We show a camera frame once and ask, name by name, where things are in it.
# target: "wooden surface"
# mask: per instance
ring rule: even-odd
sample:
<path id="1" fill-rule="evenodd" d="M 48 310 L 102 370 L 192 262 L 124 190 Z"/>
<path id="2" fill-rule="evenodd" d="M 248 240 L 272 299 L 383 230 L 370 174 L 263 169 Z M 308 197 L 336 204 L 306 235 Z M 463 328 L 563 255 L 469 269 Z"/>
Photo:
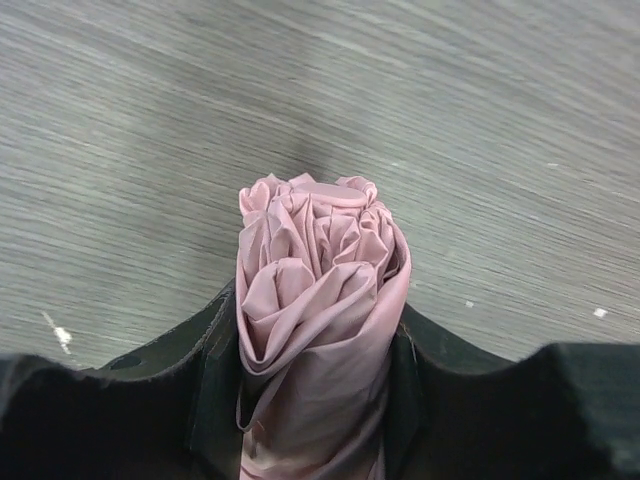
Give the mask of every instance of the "wooden surface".
<path id="1" fill-rule="evenodd" d="M 640 342 L 639 86 L 635 0 L 3 0 L 0 349 L 164 332 L 233 275 L 238 189 L 303 171 L 376 181 L 476 344 Z"/>

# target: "white spot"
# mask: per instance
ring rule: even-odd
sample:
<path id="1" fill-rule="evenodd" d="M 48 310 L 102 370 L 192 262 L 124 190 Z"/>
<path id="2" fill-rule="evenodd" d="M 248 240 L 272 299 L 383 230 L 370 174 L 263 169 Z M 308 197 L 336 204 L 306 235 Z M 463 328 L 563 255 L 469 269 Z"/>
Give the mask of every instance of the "white spot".
<path id="1" fill-rule="evenodd" d="M 608 312 L 604 308 L 596 308 L 593 314 L 598 318 L 604 318 Z"/>
<path id="2" fill-rule="evenodd" d="M 47 312 L 40 313 L 42 313 L 42 316 L 53 330 L 53 333 L 58 339 L 58 343 L 60 344 L 60 348 L 62 348 L 62 351 L 67 355 L 71 355 L 71 350 L 69 350 L 69 344 L 71 343 L 71 340 L 73 340 L 71 334 L 64 328 L 58 327 Z"/>

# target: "pink fabric roll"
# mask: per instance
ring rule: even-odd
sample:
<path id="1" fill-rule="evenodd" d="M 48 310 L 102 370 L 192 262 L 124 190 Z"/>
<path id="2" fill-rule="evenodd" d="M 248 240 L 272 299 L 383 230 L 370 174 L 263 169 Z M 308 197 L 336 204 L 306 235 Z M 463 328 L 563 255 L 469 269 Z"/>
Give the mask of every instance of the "pink fabric roll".
<path id="1" fill-rule="evenodd" d="M 383 480 L 407 242 L 375 185 L 273 175 L 240 192 L 242 480 Z"/>

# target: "black plastic part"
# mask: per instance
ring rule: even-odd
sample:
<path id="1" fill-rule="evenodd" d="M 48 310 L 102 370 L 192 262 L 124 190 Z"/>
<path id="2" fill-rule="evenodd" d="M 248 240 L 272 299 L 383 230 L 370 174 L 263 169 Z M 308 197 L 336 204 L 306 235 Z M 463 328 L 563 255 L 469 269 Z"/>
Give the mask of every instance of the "black plastic part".
<path id="1" fill-rule="evenodd" d="M 640 479 L 640 346 L 514 364 L 406 306 L 391 354 L 387 480 Z M 0 478 L 235 480 L 241 377 L 232 284 L 98 370 L 0 358 Z"/>

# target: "bundled pink cloth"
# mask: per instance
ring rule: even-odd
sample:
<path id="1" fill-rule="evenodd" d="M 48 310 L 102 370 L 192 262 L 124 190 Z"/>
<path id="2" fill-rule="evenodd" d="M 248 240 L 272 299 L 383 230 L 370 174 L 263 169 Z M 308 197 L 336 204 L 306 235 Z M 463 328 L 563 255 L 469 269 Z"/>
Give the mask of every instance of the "bundled pink cloth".
<path id="1" fill-rule="evenodd" d="M 362 177 L 307 174 L 240 192 L 243 480 L 385 477 L 389 346 L 411 259 L 377 197 Z"/>

